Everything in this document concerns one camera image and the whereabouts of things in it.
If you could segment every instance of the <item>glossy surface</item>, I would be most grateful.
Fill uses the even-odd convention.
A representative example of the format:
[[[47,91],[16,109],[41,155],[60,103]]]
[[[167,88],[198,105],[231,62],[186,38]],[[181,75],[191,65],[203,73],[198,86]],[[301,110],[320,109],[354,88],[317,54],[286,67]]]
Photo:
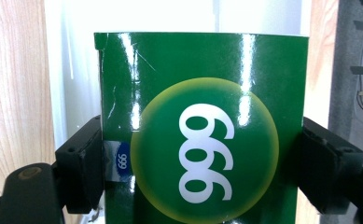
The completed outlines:
[[[95,39],[100,50],[104,140],[132,143],[132,169],[136,175],[127,182],[106,183],[108,223],[177,223],[174,219],[211,220],[211,223],[294,222],[297,190],[294,166],[301,129],[307,38],[124,33],[96,34]],[[179,84],[199,77],[208,79],[195,87],[192,82]],[[210,85],[209,77],[227,81],[224,85],[220,82]],[[228,82],[235,88],[227,89]],[[187,99],[182,92],[188,90],[192,91]],[[181,119],[190,106],[197,108],[193,105],[206,109],[188,110],[188,118]],[[194,131],[200,133],[199,139],[195,139],[196,134],[188,133]],[[184,150],[188,140],[196,143],[204,141],[204,137],[221,142],[222,145],[213,140],[222,146],[219,151],[214,149],[214,157],[205,145],[195,144]],[[192,202],[208,203],[207,211],[186,217],[199,209],[169,202],[188,201],[183,191],[199,195],[210,189],[210,182],[202,182],[196,175],[190,180],[197,181],[181,180],[183,173],[192,168],[198,169],[194,174],[205,174],[200,179],[207,175],[225,176],[230,183],[221,178],[214,181],[212,193]],[[274,176],[265,175],[273,172]],[[262,180],[265,176],[269,178],[267,185],[270,184],[267,190],[257,185],[257,192],[247,190],[250,196],[238,194],[254,183],[265,182]],[[166,202],[160,196],[151,197],[154,191],[173,194],[175,198]],[[245,206],[230,205],[234,200]]]

